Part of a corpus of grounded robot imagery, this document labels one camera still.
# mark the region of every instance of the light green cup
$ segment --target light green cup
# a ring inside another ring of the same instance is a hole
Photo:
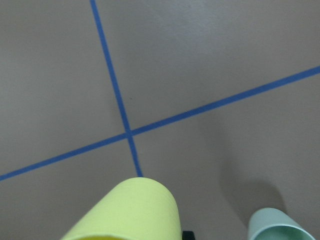
[[[177,203],[161,183],[134,177],[115,186],[61,240],[181,240]]]
[[[316,239],[284,212],[275,208],[263,208],[251,216],[248,240]]]

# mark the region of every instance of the yellow cup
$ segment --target yellow cup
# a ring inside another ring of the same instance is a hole
[[[161,183],[134,177],[115,186],[61,240],[181,240],[177,203]]]

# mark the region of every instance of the black object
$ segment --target black object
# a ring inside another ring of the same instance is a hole
[[[195,234],[193,231],[183,231],[182,240],[196,240]]]

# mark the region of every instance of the blue tape line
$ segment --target blue tape line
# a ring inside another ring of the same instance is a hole
[[[49,158],[47,160],[43,160],[43,161],[37,162],[35,164],[20,168],[18,170],[15,170],[15,171],[0,175],[0,181],[12,178],[12,177],[20,175],[20,174],[24,174],[24,173],[30,172],[32,170],[35,170],[35,169],[38,169],[38,168],[41,168],[41,167],[44,167],[44,166],[47,166],[47,165],[50,165],[50,164],[65,160],[65,159],[68,159],[68,158],[71,158],[71,157],[74,157],[76,155],[80,155],[80,154],[89,152],[89,151],[94,150],[94,149],[101,148],[101,147],[109,145],[109,144],[113,144],[115,142],[118,142],[120,140],[124,140],[126,138],[127,138],[127,134],[123,133],[123,134],[120,134],[120,135],[117,135],[117,136],[113,136],[113,137],[107,138],[107,139],[102,140],[102,141],[95,142],[93,144],[78,148],[76,150],[69,151],[69,152],[64,153],[64,154],[61,154],[59,156],[55,156],[55,157]]]
[[[153,129],[156,129],[156,128],[159,128],[159,127],[162,127],[162,126],[165,126],[165,125],[168,125],[168,124],[172,124],[174,122],[177,122],[177,121],[192,117],[194,115],[201,114],[201,113],[204,113],[206,111],[210,111],[210,110],[222,107],[224,105],[228,105],[228,104],[240,101],[242,99],[249,98],[249,97],[252,97],[254,95],[257,95],[257,94],[260,94],[260,93],[264,93],[264,92],[267,92],[269,90],[276,89],[276,88],[279,88],[281,86],[284,86],[284,85],[287,85],[287,84],[290,84],[290,83],[293,83],[293,82],[296,82],[296,81],[299,81],[299,80],[303,80],[305,78],[308,78],[308,77],[311,77],[311,76],[314,76],[314,75],[317,75],[317,74],[320,74],[320,66],[317,66],[315,68],[312,68],[312,69],[297,73],[297,74],[292,75],[292,76],[285,77],[285,78],[280,79],[280,80],[276,80],[276,81],[267,83],[265,85],[253,88],[253,89],[248,90],[248,91],[241,92],[239,94],[236,94],[236,95],[221,99],[219,101],[212,102],[210,104],[207,104],[207,105],[192,109],[190,111],[187,111],[187,112],[184,112],[184,113],[181,113],[181,114],[178,114],[178,115],[175,115],[175,116],[172,116],[172,117],[169,117],[169,118],[166,118],[166,119],[154,122],[154,123],[151,123],[149,125],[137,128],[137,129],[132,131],[132,135],[134,135],[134,136],[135,135],[139,135],[139,134],[151,131]],[[132,137],[128,138],[127,134],[123,133],[123,134],[120,134],[120,135],[117,135],[117,136],[114,136],[114,137],[111,137],[111,138],[107,138],[105,140],[98,141],[98,142],[90,144],[88,146],[84,146],[84,147],[78,148],[76,150],[64,153],[62,155],[59,155],[59,156],[56,156],[56,157],[53,157],[53,158],[49,158],[47,160],[44,160],[44,161],[41,161],[41,162],[38,162],[38,163],[35,163],[35,164],[32,164],[32,165],[26,166],[24,168],[21,168],[21,169],[6,173],[4,175],[0,175],[0,181],[8,179],[8,178],[12,178],[14,176],[17,176],[17,175],[20,175],[20,174],[23,174],[23,173],[26,173],[26,172],[29,172],[29,171],[44,167],[44,166],[47,166],[47,165],[50,165],[50,164],[53,164],[53,163],[56,163],[56,162],[59,162],[59,161],[62,161],[62,160],[68,159],[68,158],[71,158],[71,157],[79,155],[79,154],[83,154],[85,152],[89,152],[91,150],[94,150],[94,149],[97,149],[97,148],[100,148],[100,147],[103,147],[103,146],[106,146],[106,145],[121,141],[123,139],[127,139],[128,141],[130,141],[130,139],[132,139]],[[135,147],[131,148],[131,146],[134,146],[134,142],[129,143],[129,145],[130,145],[130,149],[131,149],[131,153],[132,153],[133,157],[136,158],[136,155],[137,155],[136,148]]]
[[[180,113],[178,115],[175,115],[175,116],[172,116],[172,117],[168,117],[168,118],[160,120],[160,121],[156,121],[156,122],[148,124],[146,126],[139,127],[137,129],[132,130],[132,134],[134,136],[135,135],[139,135],[139,134],[148,132],[150,130],[157,129],[157,128],[160,128],[162,126],[165,126],[165,125],[168,125],[168,124],[172,124],[174,122],[177,122],[177,121],[180,121],[180,120],[183,120],[183,119],[190,118],[190,117],[192,117],[194,115],[202,114],[204,112],[220,108],[222,106],[225,106],[225,105],[228,105],[228,104],[231,104],[231,103],[234,103],[234,102],[237,102],[237,101],[252,97],[254,95],[261,94],[261,93],[264,93],[264,92],[279,88],[279,87],[282,87],[284,85],[287,85],[287,84],[290,84],[290,83],[293,83],[293,82],[297,82],[299,80],[302,80],[302,79],[305,79],[305,78],[308,78],[308,77],[311,77],[311,76],[314,76],[314,75],[317,75],[317,74],[320,74],[320,66],[317,66],[317,67],[311,68],[309,70],[306,70],[306,71],[303,71],[303,72],[299,72],[297,74],[282,78],[280,80],[276,80],[276,81],[267,83],[265,85],[258,86],[256,88],[253,88],[253,89],[250,89],[250,90],[247,90],[247,91],[244,91],[244,92],[241,92],[241,93],[226,97],[224,99],[209,103],[209,104],[204,105],[204,106],[197,107],[195,109]]]
[[[120,89],[119,89],[119,85],[118,85],[118,81],[117,81],[117,77],[116,77],[116,73],[114,70],[114,66],[112,64],[112,60],[111,60],[111,56],[110,56],[110,52],[109,52],[109,48],[108,48],[108,44],[107,44],[107,40],[105,37],[105,33],[102,27],[102,23],[100,20],[100,16],[99,16],[99,12],[98,12],[98,8],[97,8],[97,4],[95,0],[90,0],[90,4],[91,4],[91,8],[92,8],[92,12],[93,12],[93,16],[94,16],[94,20],[95,20],[95,24],[96,24],[96,28],[99,34],[99,38],[100,38],[100,42],[102,45],[102,50],[104,53],[104,58],[105,58],[105,62],[106,65],[108,67],[109,70],[109,76],[111,79],[111,83],[113,86],[113,91],[115,94],[115,98],[118,104],[118,108],[120,111],[120,115],[122,118],[122,123],[125,129],[125,132],[127,134],[127,138],[128,138],[128,144],[131,150],[131,154],[132,154],[132,159],[134,162],[134,166],[135,166],[135,171],[138,177],[143,177],[141,168],[140,168],[140,164],[138,161],[138,154],[137,154],[137,149],[136,149],[136,145],[134,142],[134,138],[130,129],[130,125],[129,125],[129,121],[128,121],[128,117],[126,114],[126,110],[125,110],[125,105],[124,102],[122,100],[121,97],[121,93],[120,93]]]

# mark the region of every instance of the mint green cup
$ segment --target mint green cup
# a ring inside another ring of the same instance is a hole
[[[248,240],[316,240],[284,212],[262,208],[250,218]]]

